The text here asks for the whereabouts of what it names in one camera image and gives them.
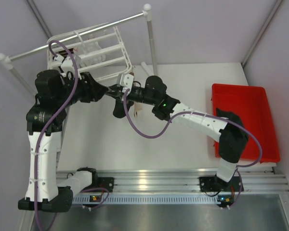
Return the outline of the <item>black sock pile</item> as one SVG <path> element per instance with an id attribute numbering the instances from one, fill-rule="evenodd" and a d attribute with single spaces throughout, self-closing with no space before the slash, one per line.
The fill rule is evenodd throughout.
<path id="1" fill-rule="evenodd" d="M 134 105 L 134 102 L 127 101 L 127 109 L 128 109 L 128 111 L 133 105 Z M 119 118 L 119 119 L 124 118 L 126 116 L 122 101 L 118 101 L 118 100 L 115 101 L 115 107 L 114 107 L 114 110 L 113 110 L 113 116 L 115 118 Z"/>

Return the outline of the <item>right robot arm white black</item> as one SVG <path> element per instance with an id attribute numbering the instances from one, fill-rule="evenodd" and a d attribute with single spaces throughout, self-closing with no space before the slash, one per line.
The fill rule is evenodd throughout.
<path id="1" fill-rule="evenodd" d="M 143 103 L 152 105 L 152 113 L 168 124 L 177 123 L 196 129 L 212 138 L 219 144 L 220 163 L 210 185 L 203 192 L 220 193 L 231 188 L 237 164 L 249 141 L 240 117 L 233 112 L 217 110 L 213 116 L 194 110 L 178 99 L 169 96 L 167 86 L 158 76 L 149 76 L 144 87 L 133 84 L 129 75 L 122 76 L 116 85 L 110 86 L 106 92 L 116 100 L 113 115 L 125 117 L 130 105 Z"/>

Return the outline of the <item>white plastic clip hanger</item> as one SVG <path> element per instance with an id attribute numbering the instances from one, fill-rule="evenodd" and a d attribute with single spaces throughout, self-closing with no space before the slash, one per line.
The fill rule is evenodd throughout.
<path id="1" fill-rule="evenodd" d="M 62 40 L 66 37 L 70 37 L 72 36 L 72 32 L 80 34 L 86 29 L 90 30 L 92 27 L 93 26 L 85 27 L 76 31 L 53 36 L 48 39 L 48 42 L 52 40 Z M 75 48 L 81 45 L 85 46 L 95 41 L 99 43 L 102 49 L 88 54 L 79 55 L 81 61 L 85 61 L 102 54 L 106 55 L 106 60 L 102 63 L 90 65 L 87 67 L 80 67 L 79 65 L 79 72 L 89 72 L 92 77 L 100 83 L 116 81 L 120 74 L 129 74 L 133 72 L 132 63 L 117 26 L 83 35 L 80 36 L 80 38 L 74 38 L 63 43 L 72 54 L 77 55 L 77 53 L 74 51 Z"/>

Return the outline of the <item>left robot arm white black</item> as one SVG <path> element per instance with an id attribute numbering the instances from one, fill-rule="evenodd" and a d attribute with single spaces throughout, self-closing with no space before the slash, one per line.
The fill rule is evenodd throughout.
<path id="1" fill-rule="evenodd" d="M 79 192 L 95 191 L 99 187 L 96 169 L 89 167 L 79 168 L 61 184 L 56 182 L 66 108 L 76 102 L 96 102 L 108 88 L 96 82 L 89 72 L 75 77 L 68 71 L 63 77 L 52 69 L 38 73 L 35 86 L 38 91 L 35 104 L 26 115 L 30 142 L 29 184 L 18 208 L 63 213 L 70 209 L 73 197 Z"/>

